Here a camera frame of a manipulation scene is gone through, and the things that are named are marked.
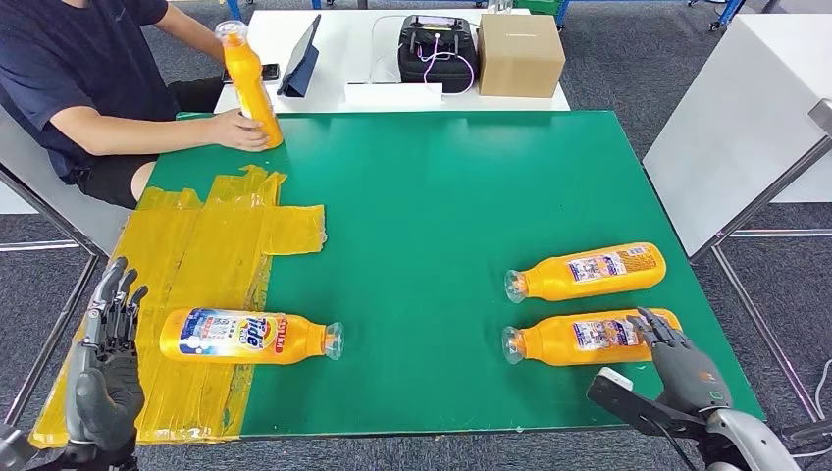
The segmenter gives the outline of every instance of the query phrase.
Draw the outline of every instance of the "tide logo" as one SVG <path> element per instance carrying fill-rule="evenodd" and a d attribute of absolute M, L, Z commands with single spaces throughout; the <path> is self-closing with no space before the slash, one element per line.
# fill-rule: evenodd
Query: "tide logo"
<path fill-rule="evenodd" d="M 262 350 L 270 330 L 269 321 L 265 317 L 248 317 L 240 323 L 239 342 L 252 350 Z"/>

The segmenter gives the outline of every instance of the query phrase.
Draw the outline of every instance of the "green table mat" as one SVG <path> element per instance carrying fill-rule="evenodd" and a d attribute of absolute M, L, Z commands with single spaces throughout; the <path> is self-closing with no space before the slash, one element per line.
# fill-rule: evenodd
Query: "green table mat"
<path fill-rule="evenodd" d="M 509 365 L 503 327 L 554 315 L 664 307 L 709 353 L 735 407 L 762 411 L 611 112 L 310 114 L 280 117 L 278 149 L 163 156 L 151 185 L 194 188 L 255 164 L 288 175 L 283 205 L 326 205 L 321 253 L 274 257 L 270 311 L 344 325 L 339 361 L 255 369 L 244 437 L 620 425 L 586 399 L 602 365 Z M 656 287 L 511 303 L 508 269 L 619 243 L 655 243 Z M 650 363 L 616 364 L 655 397 Z"/>

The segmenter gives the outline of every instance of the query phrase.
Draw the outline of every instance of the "tide bottle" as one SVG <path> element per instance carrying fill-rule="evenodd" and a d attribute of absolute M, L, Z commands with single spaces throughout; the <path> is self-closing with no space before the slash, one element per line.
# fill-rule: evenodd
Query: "tide bottle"
<path fill-rule="evenodd" d="M 666 309 L 651 309 L 674 329 L 679 320 Z M 593 312 L 543 319 L 528 329 L 506 327 L 502 331 L 502 352 L 509 363 L 535 359 L 552 366 L 650 361 L 650 348 L 639 340 L 636 326 L 627 316 L 639 316 L 636 309 Z"/>
<path fill-rule="evenodd" d="M 664 257 L 649 242 L 551 257 L 525 272 L 509 270 L 505 292 L 514 302 L 527 297 L 560 301 L 650 288 L 664 278 Z"/>
<path fill-rule="evenodd" d="M 222 22 L 215 33 L 223 43 L 226 69 L 234 82 L 243 116 L 263 124 L 263 131 L 269 136 L 268 148 L 281 145 L 284 135 L 263 84 L 263 65 L 248 45 L 248 27 L 238 21 Z"/>
<path fill-rule="evenodd" d="M 159 346 L 179 361 L 288 365 L 317 355 L 338 360 L 343 326 L 284 313 L 185 308 L 168 316 Z"/>

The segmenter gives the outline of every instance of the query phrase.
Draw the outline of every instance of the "cable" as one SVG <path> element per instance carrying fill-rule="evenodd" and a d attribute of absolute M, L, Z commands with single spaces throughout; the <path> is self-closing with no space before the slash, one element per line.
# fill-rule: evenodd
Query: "cable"
<path fill-rule="evenodd" d="M 826 415 L 823 414 L 823 407 L 820 405 L 820 390 L 823 389 L 823 384 L 826 383 L 826 375 L 829 374 L 830 364 L 832 364 L 832 359 L 827 360 L 826 364 L 823 365 L 823 374 L 820 376 L 820 382 L 814 390 L 814 406 L 817 408 L 817 416 L 820 420 L 826 419 Z"/>
<path fill-rule="evenodd" d="M 682 448 L 679 446 L 679 443 L 678 443 L 678 442 L 676 442 L 676 439 L 674 439 L 674 438 L 673 438 L 673 437 L 672 437 L 672 436 L 671 436 L 671 435 L 667 432 L 667 429 L 665 429 L 664 427 L 662 427 L 661 425 L 659 425 L 659 424 L 658 424 L 658 422 L 656 422 L 656 421 L 652 420 L 652 419 L 651 419 L 651 418 L 649 418 L 649 417 L 645 417 L 644 415 L 640 415 L 640 416 L 639 416 L 639 418 L 641 418 L 641 419 L 642 419 L 642 420 L 644 420 L 644 421 L 649 422 L 649 423 L 650 423 L 650 424 L 652 424 L 654 427 L 656 427 L 656 429 L 660 430 L 660 431 L 661 431 L 661 433 L 662 433 L 662 435 L 664 435 L 664 437 L 665 437 L 665 438 L 666 438 L 666 439 L 670 442 L 670 444 L 673 446 L 673 449 L 675 449 L 675 450 L 676 450 L 676 452 L 677 452 L 677 453 L 679 453 L 679 457 L 681 457 L 681 458 L 682 458 L 682 461 L 684 461 L 684 462 L 685 462 L 685 465 L 686 465 L 686 466 L 688 466 L 688 469 L 690 469 L 691 471 L 697 471 L 697 467 L 696 467 L 696 466 L 694 466 L 694 463 L 692 463 L 692 462 L 691 462 L 691 458 L 689 458 L 689 457 L 688 457 L 688 455 L 687 455 L 687 454 L 685 454 L 685 451 L 684 451 L 684 450 L 682 450 Z"/>
<path fill-rule="evenodd" d="M 462 90 L 462 91 L 458 91 L 458 92 L 456 92 L 456 93 L 443 93 L 442 95 L 461 95 L 461 94 L 466 93 L 468 90 L 470 90 L 470 89 L 471 89 L 471 87 L 472 87 L 472 86 L 474 86 L 474 67 L 473 67 L 473 66 L 471 66 L 471 63 L 470 63 L 470 62 L 468 62 L 468 60 L 467 60 L 467 59 L 465 59 L 464 57 L 460 56 L 459 54 L 455 54 L 455 53 L 453 53 L 453 52 L 437 52 L 437 50 L 439 49 L 439 45 L 440 45 L 440 36 L 439 36 L 439 34 L 438 34 L 438 33 L 437 33 L 437 34 L 434 34 L 434 39 L 435 39 L 436 41 L 434 42 L 434 53 L 433 53 L 433 54 L 431 54 L 431 55 L 430 55 L 430 56 L 428 56 L 428 57 L 422 57 L 422 46 L 421 46 L 421 45 L 419 46 L 419 50 L 418 50 L 418 52 L 417 52 L 417 54 L 419 55 L 419 59 L 420 59 L 422 62 L 428 62 L 428 61 L 431 61 L 431 64 L 430 64 L 430 65 L 428 66 L 428 68 L 425 70 L 425 74 L 424 74 L 424 76 L 422 77 L 422 79 L 423 79 L 423 80 L 424 80 L 424 82 L 425 82 L 425 85 L 427 85 L 427 84 L 428 84 L 428 72 L 430 72 L 430 71 L 431 71 L 431 68 L 434 66 L 434 63 L 436 62 L 437 58 L 438 58 L 439 56 L 450 56 L 450 57 L 455 57 L 455 58 L 457 58 L 457 59 L 461 60 L 462 62 L 464 62 L 464 63 L 465 63 L 465 65 L 466 65 L 466 66 L 468 66 L 468 71 L 471 73 L 471 81 L 468 83 L 468 86 L 467 86 L 464 90 Z"/>
<path fill-rule="evenodd" d="M 425 69 L 425 74 L 422 76 L 422 79 L 425 81 L 425 85 L 428 84 L 428 73 L 431 71 L 431 69 L 434 67 L 434 63 L 437 61 L 437 52 L 439 51 L 439 48 L 440 34 L 437 32 L 434 33 L 434 54 L 431 55 L 431 64 L 428 65 L 428 68 Z"/>
<path fill-rule="evenodd" d="M 384 15 L 383 17 L 378 17 L 373 22 L 373 27 L 370 29 L 370 65 L 373 67 L 373 59 L 376 57 L 376 26 L 379 25 L 379 22 L 385 18 L 407 18 L 407 15 Z M 367 82 L 373 82 L 373 69 L 370 69 L 370 76 L 367 77 Z"/>
<path fill-rule="evenodd" d="M 832 451 L 832 446 L 829 446 L 826 449 L 822 449 L 821 451 L 813 451 L 811 453 L 796 453 L 796 454 L 793 454 L 792 457 L 793 458 L 811 458 L 813 456 L 820 456 L 821 454 L 826 454 L 829 451 Z"/>
<path fill-rule="evenodd" d="M 373 81 L 373 73 L 376 71 L 376 69 L 378 69 L 378 68 L 379 68 L 379 64 L 381 64 L 381 62 L 382 62 L 385 58 L 387 58 L 387 56 L 389 56 L 390 54 L 392 54 L 392 53 L 394 53 L 394 52 L 398 52 L 398 50 L 399 50 L 399 49 L 401 49 L 401 46 L 403 46 L 403 44 L 399 43 L 399 44 L 398 44 L 398 47 L 396 47 L 394 51 L 391 51 L 391 52 L 389 52 L 389 53 L 387 53 L 387 54 L 383 55 L 382 57 L 380 57 L 379 59 L 377 59 L 377 60 L 376 60 L 376 63 L 375 63 L 375 64 L 373 64 L 373 68 L 372 68 L 372 69 L 370 69 L 370 79 L 368 80 L 370 83 L 375 83 L 375 82 Z M 390 74 L 390 76 L 391 76 L 391 77 L 393 77 L 393 79 L 398 80 L 398 77 L 396 77 L 394 73 L 390 72 L 390 70 L 385 69 L 385 72 L 387 72 L 388 74 Z"/>
<path fill-rule="evenodd" d="M 823 406 L 820 404 L 820 391 L 823 390 L 823 384 L 826 383 L 826 377 L 829 375 L 829 365 L 832 365 L 832 359 L 826 361 L 823 365 L 823 374 L 820 375 L 820 381 L 817 383 L 817 388 L 814 389 L 814 408 L 817 410 L 817 417 L 820 420 L 826 419 L 826 414 L 823 413 Z M 829 446 L 826 449 L 822 449 L 821 451 L 813 451 L 810 453 L 795 453 L 792 454 L 793 458 L 812 458 L 814 456 L 820 456 L 821 454 L 826 454 L 829 451 L 832 451 L 832 446 Z"/>

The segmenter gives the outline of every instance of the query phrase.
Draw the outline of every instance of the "clear bottle cap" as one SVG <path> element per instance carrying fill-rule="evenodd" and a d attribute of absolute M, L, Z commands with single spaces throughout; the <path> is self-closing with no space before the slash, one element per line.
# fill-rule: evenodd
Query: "clear bottle cap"
<path fill-rule="evenodd" d="M 214 35 L 220 39 L 224 46 L 241 46 L 245 44 L 248 26 L 237 20 L 228 20 L 217 25 L 214 29 Z"/>
<path fill-rule="evenodd" d="M 520 302 L 529 295 L 529 285 L 526 276 L 515 270 L 505 274 L 505 293 L 512 302 Z"/>
<path fill-rule="evenodd" d="M 324 332 L 324 354 L 334 360 L 343 352 L 343 324 L 335 322 L 327 326 Z"/>
<path fill-rule="evenodd" d="M 526 340 L 522 332 L 511 326 L 502 330 L 502 354 L 512 365 L 526 358 Z"/>

